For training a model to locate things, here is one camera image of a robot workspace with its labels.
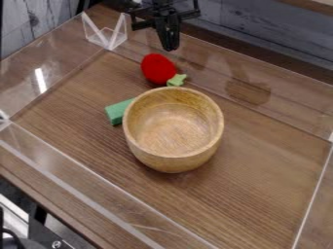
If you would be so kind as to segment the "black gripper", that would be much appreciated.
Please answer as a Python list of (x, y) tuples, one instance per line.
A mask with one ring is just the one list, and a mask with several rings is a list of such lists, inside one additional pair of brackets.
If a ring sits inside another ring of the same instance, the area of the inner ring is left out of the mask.
[(187, 11), (175, 9), (176, 1), (179, 0), (150, 0), (148, 5), (129, 8), (126, 11), (132, 30), (154, 28), (167, 52), (179, 47), (180, 22), (200, 15), (197, 0), (192, 0), (192, 8)]

